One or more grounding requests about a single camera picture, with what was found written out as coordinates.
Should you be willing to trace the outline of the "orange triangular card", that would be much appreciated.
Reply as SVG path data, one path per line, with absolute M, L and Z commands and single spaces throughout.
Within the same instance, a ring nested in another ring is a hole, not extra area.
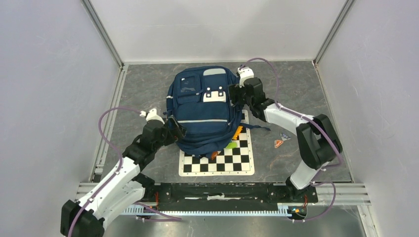
M 283 140 L 275 140 L 274 141 L 274 148 L 279 148 L 284 143 Z

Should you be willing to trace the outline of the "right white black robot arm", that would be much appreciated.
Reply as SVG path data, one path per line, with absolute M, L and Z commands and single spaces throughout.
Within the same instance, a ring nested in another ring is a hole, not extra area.
M 338 158 L 342 162 L 342 145 L 331 120 L 325 114 L 309 116 L 291 110 L 266 97 L 259 78 L 250 78 L 242 85 L 228 87 L 233 105 L 247 105 L 261 121 L 277 125 L 297 137 L 301 162 L 286 180 L 285 194 L 291 201 L 305 196 L 318 172 Z

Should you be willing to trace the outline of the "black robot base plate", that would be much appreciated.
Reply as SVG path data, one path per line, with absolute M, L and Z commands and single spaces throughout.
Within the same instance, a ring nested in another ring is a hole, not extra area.
M 284 183 L 160 183 L 140 203 L 159 211 L 274 211 L 277 205 L 317 203 L 314 187 L 291 191 Z

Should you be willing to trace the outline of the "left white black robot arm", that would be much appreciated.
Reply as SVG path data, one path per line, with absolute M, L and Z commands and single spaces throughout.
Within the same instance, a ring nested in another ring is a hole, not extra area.
M 78 201 L 68 200 L 62 206 L 60 233 L 66 237 L 101 237 L 127 207 L 139 200 L 150 201 L 155 187 L 138 182 L 136 177 L 162 146 L 183 139 L 185 134 L 186 128 L 172 116 L 147 120 L 142 133 L 105 178 Z

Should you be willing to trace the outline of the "navy blue backpack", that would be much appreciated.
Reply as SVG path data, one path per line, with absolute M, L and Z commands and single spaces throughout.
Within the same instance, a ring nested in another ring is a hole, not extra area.
M 167 94 L 167 114 L 186 129 L 177 146 L 186 154 L 211 158 L 231 142 L 242 122 L 243 106 L 232 105 L 228 86 L 239 78 L 223 66 L 188 68 L 178 73 Z

